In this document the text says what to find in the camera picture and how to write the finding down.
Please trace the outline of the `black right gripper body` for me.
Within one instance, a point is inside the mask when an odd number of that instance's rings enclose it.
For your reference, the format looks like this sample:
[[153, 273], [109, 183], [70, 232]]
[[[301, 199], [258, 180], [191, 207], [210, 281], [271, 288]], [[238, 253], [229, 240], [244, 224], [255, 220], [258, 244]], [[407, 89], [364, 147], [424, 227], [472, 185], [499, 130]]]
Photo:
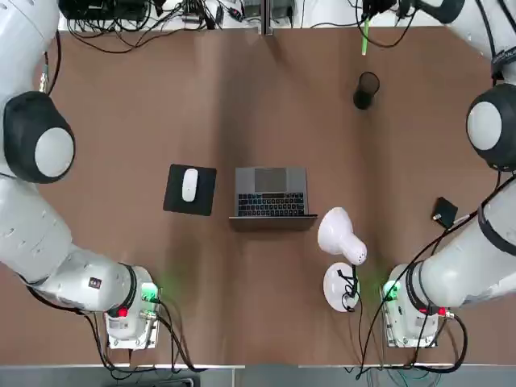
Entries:
[[363, 0], [362, 14], [364, 17], [373, 17], [390, 10], [394, 6], [394, 0]]

